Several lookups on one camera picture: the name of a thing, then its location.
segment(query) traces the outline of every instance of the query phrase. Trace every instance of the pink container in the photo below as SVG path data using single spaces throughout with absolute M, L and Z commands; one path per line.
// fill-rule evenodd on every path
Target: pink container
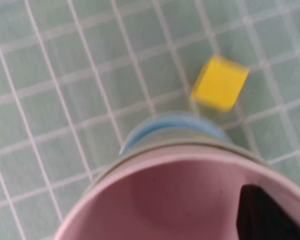
M 101 176 L 56 240 L 300 239 L 300 188 L 213 140 L 131 151 Z

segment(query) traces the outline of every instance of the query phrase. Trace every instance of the blue rim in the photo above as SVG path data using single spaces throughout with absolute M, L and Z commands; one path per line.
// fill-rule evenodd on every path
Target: blue rim
M 125 153 L 132 145 L 147 135 L 165 128 L 187 128 L 232 143 L 231 139 L 217 125 L 206 118 L 198 118 L 190 114 L 169 114 L 149 119 L 133 129 L 120 149 L 119 155 Z

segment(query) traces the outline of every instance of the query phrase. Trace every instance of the cylindrical container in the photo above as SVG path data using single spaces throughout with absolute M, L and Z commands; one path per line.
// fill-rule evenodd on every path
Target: cylindrical container
M 57 240 L 300 240 L 300 188 L 213 123 L 164 115 L 138 126 Z

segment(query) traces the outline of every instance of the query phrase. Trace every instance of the yellow cube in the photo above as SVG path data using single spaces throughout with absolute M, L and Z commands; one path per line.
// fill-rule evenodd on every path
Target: yellow cube
M 191 97 L 221 111 L 235 104 L 249 69 L 221 56 L 213 56 L 196 80 Z

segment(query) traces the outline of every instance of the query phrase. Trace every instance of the green grid mat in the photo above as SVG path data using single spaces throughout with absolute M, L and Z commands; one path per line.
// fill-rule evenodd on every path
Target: green grid mat
M 213 54 L 228 113 L 189 102 Z M 192 111 L 300 185 L 300 0 L 0 0 L 0 240 L 50 240 L 130 130 Z

